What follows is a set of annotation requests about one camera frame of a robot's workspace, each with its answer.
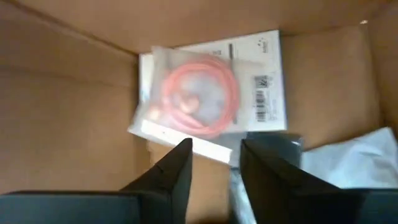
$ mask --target barcode label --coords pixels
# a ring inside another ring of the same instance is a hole
[[[271,77],[268,75],[259,75],[254,77],[254,81],[256,82],[256,88],[268,88],[271,84]]]
[[[256,90],[256,119],[258,122],[266,122],[266,97],[262,90]]]

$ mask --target clear plastic bag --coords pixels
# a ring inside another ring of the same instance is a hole
[[[131,133],[174,146],[193,138],[194,152],[229,163],[247,135],[253,99],[241,85],[245,73],[261,73],[260,63],[154,47],[150,97],[136,111]]]
[[[150,99],[139,108],[136,121],[148,119],[205,139],[245,131],[237,78],[242,75],[237,73],[260,67],[258,63],[162,47],[154,47],[153,55]]]

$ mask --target white tissue paper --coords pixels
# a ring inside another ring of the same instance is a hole
[[[391,128],[303,153],[302,169],[339,188],[398,188],[398,147]]]

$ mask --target red cable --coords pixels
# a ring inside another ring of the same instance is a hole
[[[184,113],[172,103],[172,95],[180,91],[181,81],[193,72],[203,72],[215,77],[225,92],[225,107],[220,118],[210,126],[203,125],[189,114]],[[230,124],[239,108],[238,84],[234,75],[224,62],[217,58],[186,63],[176,68],[163,83],[162,94],[164,112],[169,114],[176,128],[187,134],[213,138],[221,134]]]

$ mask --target cardboard flap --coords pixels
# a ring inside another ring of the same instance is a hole
[[[131,87],[137,57],[0,1],[0,65]]]
[[[380,127],[365,26],[282,38],[289,132],[306,148]]]
[[[398,134],[398,1],[369,22],[376,80],[384,124]]]
[[[271,29],[305,32],[359,24],[385,0],[18,0],[133,52]]]
[[[126,131],[137,58],[64,31],[0,2],[0,193],[118,190],[149,166]]]

